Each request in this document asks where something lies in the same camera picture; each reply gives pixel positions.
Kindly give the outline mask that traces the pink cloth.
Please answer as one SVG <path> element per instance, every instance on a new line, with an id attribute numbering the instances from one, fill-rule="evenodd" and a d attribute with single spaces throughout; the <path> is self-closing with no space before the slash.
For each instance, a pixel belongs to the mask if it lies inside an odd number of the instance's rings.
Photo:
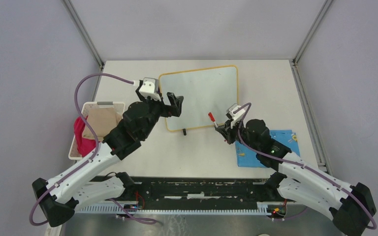
<path id="1" fill-rule="evenodd" d="M 86 139 L 82 137 L 85 128 L 87 128 L 85 123 L 80 117 L 78 117 L 74 122 L 73 132 L 76 139 L 76 149 L 82 157 L 88 155 L 96 147 L 96 142 L 94 139 Z"/>

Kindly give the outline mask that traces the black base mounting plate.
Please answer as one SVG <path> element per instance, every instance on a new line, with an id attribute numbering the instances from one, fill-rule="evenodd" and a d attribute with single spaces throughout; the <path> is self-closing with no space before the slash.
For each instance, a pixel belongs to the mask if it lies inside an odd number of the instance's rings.
<path id="1" fill-rule="evenodd" d="M 144 210 L 247 210 L 283 203 L 264 178 L 132 177 L 117 202 L 138 200 Z"/>

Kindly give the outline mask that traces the red whiteboard marker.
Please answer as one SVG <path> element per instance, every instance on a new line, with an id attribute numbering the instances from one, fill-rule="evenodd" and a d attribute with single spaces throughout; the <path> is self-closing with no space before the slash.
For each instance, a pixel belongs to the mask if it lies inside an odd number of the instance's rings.
<path id="1" fill-rule="evenodd" d="M 215 120 L 215 118 L 214 118 L 214 116 L 211 112 L 208 113 L 208 117 L 209 117 L 210 121 L 213 123 L 214 127 L 218 128 L 218 123 L 216 122 L 216 120 Z"/>

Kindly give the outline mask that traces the blue patterned cloth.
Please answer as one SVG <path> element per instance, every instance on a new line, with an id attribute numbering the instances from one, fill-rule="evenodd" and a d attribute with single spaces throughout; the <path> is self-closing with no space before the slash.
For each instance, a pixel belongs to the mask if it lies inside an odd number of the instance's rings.
<path id="1" fill-rule="evenodd" d="M 296 133 L 292 130 L 271 130 L 270 135 L 276 141 L 291 149 L 292 152 L 300 156 Z M 240 142 L 235 142 L 237 166 L 242 168 L 266 168 L 256 158 L 256 153 L 249 150 Z"/>

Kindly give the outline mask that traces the right aluminium frame post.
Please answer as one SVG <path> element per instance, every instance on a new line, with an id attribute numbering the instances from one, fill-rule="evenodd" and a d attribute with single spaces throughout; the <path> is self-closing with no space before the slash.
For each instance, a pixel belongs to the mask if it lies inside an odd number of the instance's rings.
<path id="1" fill-rule="evenodd" d="M 312 40 L 315 32 L 317 31 L 319 25 L 321 24 L 322 20 L 324 19 L 325 15 L 329 11 L 331 5 L 333 4 L 334 0 L 325 0 L 320 11 L 318 12 L 314 22 L 312 23 L 309 31 L 307 32 L 302 44 L 300 45 L 295 57 L 292 59 L 292 63 L 297 65 L 304 54 L 307 46 L 309 45 L 310 41 Z"/>

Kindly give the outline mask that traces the white plastic basket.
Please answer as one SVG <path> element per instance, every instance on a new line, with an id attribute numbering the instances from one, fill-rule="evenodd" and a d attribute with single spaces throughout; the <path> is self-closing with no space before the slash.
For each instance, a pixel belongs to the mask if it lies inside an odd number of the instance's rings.
<path id="1" fill-rule="evenodd" d="M 113 108 L 117 114 L 122 115 L 125 111 L 126 104 L 124 102 L 113 102 L 113 101 L 98 101 L 98 102 L 86 102 L 82 108 L 82 114 L 86 117 L 89 110 L 96 108 Z M 81 160 L 82 155 L 77 150 L 76 137 L 73 135 L 73 139 L 70 145 L 70 150 L 68 153 L 68 158 L 70 160 Z"/>

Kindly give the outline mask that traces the beige cloth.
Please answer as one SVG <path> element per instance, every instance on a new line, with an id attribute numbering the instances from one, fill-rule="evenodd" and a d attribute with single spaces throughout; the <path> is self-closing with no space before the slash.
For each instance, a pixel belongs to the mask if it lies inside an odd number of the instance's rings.
<path id="1" fill-rule="evenodd" d="M 99 141 L 115 128 L 122 115 L 117 113 L 114 108 L 94 108 L 90 109 L 87 116 L 87 122 L 94 130 Z"/>

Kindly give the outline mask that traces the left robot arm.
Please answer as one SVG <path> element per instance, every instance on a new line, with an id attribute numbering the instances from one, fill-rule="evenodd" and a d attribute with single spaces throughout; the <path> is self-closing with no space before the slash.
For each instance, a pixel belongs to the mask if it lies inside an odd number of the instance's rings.
<path id="1" fill-rule="evenodd" d="M 38 178 L 32 183 L 36 197 L 29 216 L 32 225 L 37 225 L 33 220 L 37 207 L 46 217 L 44 224 L 57 227 L 84 207 L 105 199 L 120 197 L 130 200 L 134 196 L 135 187 L 126 173 L 100 183 L 87 184 L 97 174 L 140 148 L 160 117 L 179 117 L 182 113 L 183 96 L 168 92 L 168 105 L 162 99 L 138 97 L 140 101 L 129 105 L 118 125 L 87 156 L 49 180 Z"/>

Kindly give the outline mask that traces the left aluminium frame post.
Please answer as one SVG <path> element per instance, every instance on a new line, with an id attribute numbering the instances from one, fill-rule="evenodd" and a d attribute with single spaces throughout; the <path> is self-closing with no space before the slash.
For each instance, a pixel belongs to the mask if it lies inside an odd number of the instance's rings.
<path id="1" fill-rule="evenodd" d="M 70 18 L 72 19 L 74 25 L 76 26 L 79 34 L 81 35 L 85 45 L 89 49 L 90 53 L 92 54 L 94 60 L 96 61 L 99 69 L 102 70 L 104 67 L 104 61 L 102 60 L 95 44 L 93 43 L 85 25 L 83 24 L 77 10 L 75 9 L 73 2 L 71 0 L 61 0 L 61 3 L 66 8 Z"/>

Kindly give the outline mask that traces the yellow-framed whiteboard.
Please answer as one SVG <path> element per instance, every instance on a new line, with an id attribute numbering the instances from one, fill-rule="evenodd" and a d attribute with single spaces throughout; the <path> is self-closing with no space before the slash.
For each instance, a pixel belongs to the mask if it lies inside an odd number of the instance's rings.
<path id="1" fill-rule="evenodd" d="M 226 121 L 227 109 L 238 103 L 238 67 L 225 65 L 164 73 L 159 76 L 160 91 L 183 96 L 180 117 L 166 119 L 168 131 L 212 126 Z"/>

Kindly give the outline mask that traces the aluminium frame post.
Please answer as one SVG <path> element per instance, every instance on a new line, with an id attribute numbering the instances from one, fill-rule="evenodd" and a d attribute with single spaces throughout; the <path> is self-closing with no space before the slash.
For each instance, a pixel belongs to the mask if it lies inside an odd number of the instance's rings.
<path id="1" fill-rule="evenodd" d="M 95 44 L 93 43 L 85 25 L 83 24 L 77 10 L 75 9 L 73 2 L 71 0 L 61 0 L 61 3 L 66 8 L 70 18 L 72 19 L 74 25 L 76 26 L 79 34 L 81 35 L 85 45 L 89 49 L 90 53 L 92 54 L 94 60 L 96 61 L 99 69 L 102 70 L 104 67 L 104 61 L 102 60 Z"/>
<path id="2" fill-rule="evenodd" d="M 322 20 L 324 19 L 325 15 L 329 11 L 331 5 L 333 4 L 334 0 L 325 0 L 320 11 L 318 12 L 314 22 L 312 23 L 309 31 L 307 32 L 302 44 L 300 45 L 295 57 L 292 59 L 292 63 L 297 65 L 304 54 L 307 46 L 309 45 L 310 41 L 312 40 L 315 32 L 317 31 L 319 25 L 321 24 Z"/>

